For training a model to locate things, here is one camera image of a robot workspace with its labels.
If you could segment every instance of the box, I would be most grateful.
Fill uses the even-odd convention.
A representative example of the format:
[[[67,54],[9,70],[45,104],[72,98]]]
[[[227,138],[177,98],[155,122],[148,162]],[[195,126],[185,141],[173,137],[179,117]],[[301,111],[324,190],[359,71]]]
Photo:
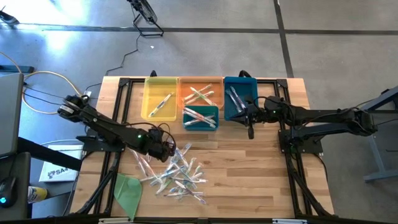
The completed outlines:
[[[215,123],[215,128],[210,127],[208,123],[205,122],[198,122],[193,125],[185,126],[184,123],[188,121],[192,121],[195,118],[192,118],[189,115],[184,114],[183,119],[182,119],[182,126],[188,130],[188,131],[216,131],[219,125],[219,117],[218,117],[218,107],[217,106],[186,106],[187,108],[190,108],[203,116],[209,116],[209,115],[214,115],[212,118]]]
[[[190,87],[193,87],[196,90],[201,90],[203,87],[211,84],[211,87],[203,90],[201,93],[205,94],[209,91],[214,91],[214,93],[208,96],[209,100],[217,104],[217,107],[221,109],[224,106],[224,82],[223,77],[180,77],[178,79],[178,99],[177,104],[180,108],[185,106],[184,98],[186,96],[191,95],[194,93]],[[209,104],[202,98],[197,99],[193,103],[189,105],[193,106],[209,106]]]
[[[175,121],[177,119],[177,83],[175,77],[148,77],[144,84],[141,117],[147,121]],[[173,95],[153,117],[149,114],[170,93]]]
[[[246,95],[252,96],[253,99],[257,98],[257,80],[255,78],[248,77],[225,77],[224,79],[224,91],[231,90],[233,87],[238,94],[242,102],[247,106],[244,97]],[[230,117],[236,115],[238,110],[235,107],[234,102],[231,100],[228,94],[224,94],[224,119],[229,121]]]

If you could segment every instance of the wooden table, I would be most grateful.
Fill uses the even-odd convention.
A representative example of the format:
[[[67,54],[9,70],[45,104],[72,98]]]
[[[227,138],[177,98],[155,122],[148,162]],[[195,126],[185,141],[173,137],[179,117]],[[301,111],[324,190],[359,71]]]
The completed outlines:
[[[96,108],[109,117],[112,117],[119,78],[104,77],[99,93]],[[309,108],[303,79],[288,78],[287,81],[292,104]],[[143,83],[134,84],[127,119],[130,123],[144,121],[140,116],[143,91]],[[126,91],[123,94],[122,99],[125,99]],[[273,95],[274,89],[271,85],[259,84],[258,94]],[[121,105],[119,117],[124,105],[123,100]],[[216,132],[184,130],[180,111],[175,122],[168,122],[179,148],[188,142],[192,143],[186,158],[196,157],[195,167],[197,162],[204,164],[204,178],[208,179],[208,182],[199,184],[198,190],[205,193],[204,199],[208,205],[201,205],[192,197],[184,197],[181,202],[174,198],[156,197],[155,192],[158,187],[150,187],[149,183],[145,182],[142,185],[142,198],[136,217],[291,218],[294,216],[285,158],[279,151],[277,139],[279,124],[256,124],[255,138],[249,140],[247,129],[243,125],[225,121],[223,118],[223,111],[220,111],[220,126]],[[97,187],[103,157],[104,153],[96,152],[84,160],[71,212],[81,208]],[[160,173],[168,162],[163,164],[152,160],[150,164]],[[333,213],[321,162],[314,155],[303,154],[303,164],[308,187],[324,208]],[[129,151],[122,154],[119,172],[142,178],[136,160]],[[108,188],[104,191],[101,210],[106,204],[107,192]],[[300,208],[304,211],[301,190],[298,190],[297,194]],[[112,216],[126,216],[117,202],[113,203]]]

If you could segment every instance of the concrete floor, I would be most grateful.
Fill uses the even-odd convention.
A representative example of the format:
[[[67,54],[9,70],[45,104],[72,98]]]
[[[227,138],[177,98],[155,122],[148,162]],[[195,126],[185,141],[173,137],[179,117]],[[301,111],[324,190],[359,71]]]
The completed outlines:
[[[124,0],[0,1],[20,22],[81,26],[131,27]],[[272,0],[149,0],[164,27],[277,29]],[[286,29],[397,30],[398,2],[390,0],[280,0]],[[0,30],[0,49],[20,65],[66,75],[83,91],[99,83],[135,49],[135,32],[65,32]],[[398,83],[396,35],[287,35],[294,76],[304,78],[312,108],[346,108],[377,97]],[[139,39],[139,51],[125,67],[109,75],[235,76],[242,69],[254,77],[282,77],[286,70],[279,34],[166,33],[161,39]],[[0,63],[8,64],[0,58]],[[32,77],[34,88],[60,96],[73,93],[58,78]],[[56,98],[40,97],[57,101]],[[57,106],[29,100],[35,107]],[[83,126],[22,106],[20,136],[35,142],[70,139]],[[384,222],[398,220],[398,179],[363,182],[377,171],[364,138],[349,134],[322,140],[335,212],[345,218]],[[398,155],[381,151],[388,168],[398,169]],[[32,172],[42,163],[32,162]],[[60,215],[67,196],[34,205],[34,217]]]

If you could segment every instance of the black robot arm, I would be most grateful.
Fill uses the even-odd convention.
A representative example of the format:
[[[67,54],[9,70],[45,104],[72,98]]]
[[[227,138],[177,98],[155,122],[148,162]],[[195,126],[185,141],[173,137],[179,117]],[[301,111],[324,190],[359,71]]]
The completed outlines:
[[[293,106],[276,96],[265,98],[264,108],[246,98],[248,107],[231,118],[232,121],[249,127],[249,139],[254,138],[254,123],[275,123],[282,121],[291,128],[292,139],[308,139],[328,134],[351,133],[369,136],[377,131],[373,117],[366,111],[357,108],[337,110],[307,110]],[[305,127],[310,122],[330,123],[328,125]]]
[[[82,122],[96,131],[108,144],[122,142],[127,147],[165,162],[174,155],[175,144],[162,141],[163,130],[152,128],[145,131],[139,128],[128,128],[130,124],[119,124],[107,116],[96,111],[87,103],[86,96],[67,96],[64,104],[59,107],[61,117],[72,121]]]

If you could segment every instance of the blue bin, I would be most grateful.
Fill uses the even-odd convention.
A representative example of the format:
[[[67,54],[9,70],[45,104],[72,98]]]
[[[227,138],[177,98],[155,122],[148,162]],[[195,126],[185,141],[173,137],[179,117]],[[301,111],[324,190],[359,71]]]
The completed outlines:
[[[215,123],[215,128],[210,127],[210,125],[206,122],[199,122],[193,125],[189,125],[189,126],[185,126],[184,123],[191,121],[195,118],[192,118],[189,115],[184,114],[183,115],[183,119],[182,119],[182,126],[188,130],[188,131],[216,131],[219,125],[219,121],[218,121],[218,107],[217,106],[185,106],[187,108],[190,108],[191,110],[194,110],[200,114],[202,114],[203,116],[210,116],[210,115],[214,115],[214,117],[212,118],[214,121],[216,121]]]
[[[236,93],[242,100],[242,102],[247,105],[244,101],[246,95],[250,95],[253,99],[257,98],[257,80],[255,78],[248,77],[225,77],[224,79],[224,91],[231,90],[230,87],[236,90]],[[224,119],[226,121],[230,120],[230,117],[238,113],[234,102],[231,100],[228,94],[224,93]]]

